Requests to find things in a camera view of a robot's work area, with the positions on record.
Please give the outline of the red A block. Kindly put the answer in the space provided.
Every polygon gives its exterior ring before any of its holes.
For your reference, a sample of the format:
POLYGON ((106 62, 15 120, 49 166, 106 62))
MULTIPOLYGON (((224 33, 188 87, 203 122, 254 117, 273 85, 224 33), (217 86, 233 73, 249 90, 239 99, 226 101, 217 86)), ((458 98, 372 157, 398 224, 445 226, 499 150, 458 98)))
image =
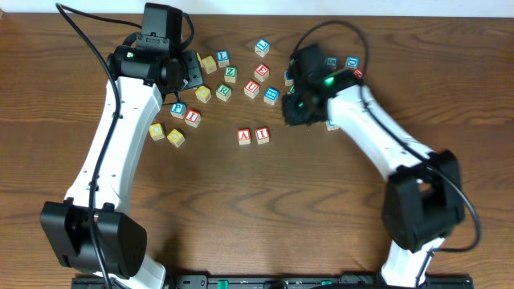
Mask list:
POLYGON ((251 143, 251 130, 249 128, 239 129, 237 133, 239 145, 249 145, 251 143))

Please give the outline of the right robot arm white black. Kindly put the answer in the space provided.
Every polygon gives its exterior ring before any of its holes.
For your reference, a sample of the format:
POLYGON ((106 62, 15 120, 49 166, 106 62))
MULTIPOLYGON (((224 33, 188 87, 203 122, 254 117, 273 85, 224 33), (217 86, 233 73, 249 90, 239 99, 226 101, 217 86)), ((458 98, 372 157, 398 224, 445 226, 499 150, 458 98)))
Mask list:
POLYGON ((382 280, 395 287, 425 287, 435 251, 464 219, 455 155, 416 141, 385 112, 356 71, 334 71, 316 44, 291 54, 288 73, 295 90, 282 99, 286 123, 331 122, 386 182, 381 217, 392 243, 382 280))

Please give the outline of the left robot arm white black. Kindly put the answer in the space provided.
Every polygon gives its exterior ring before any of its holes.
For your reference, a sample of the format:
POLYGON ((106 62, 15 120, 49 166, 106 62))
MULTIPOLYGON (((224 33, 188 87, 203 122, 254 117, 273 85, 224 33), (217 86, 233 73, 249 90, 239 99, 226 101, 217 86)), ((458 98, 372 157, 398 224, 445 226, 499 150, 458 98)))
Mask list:
POLYGON ((165 267, 147 254, 146 230, 130 217, 133 178, 150 125, 167 95, 203 78, 182 25, 190 16, 147 3, 143 22, 100 65, 104 110, 80 173, 39 220, 59 264, 93 274, 98 287, 162 288, 165 267))

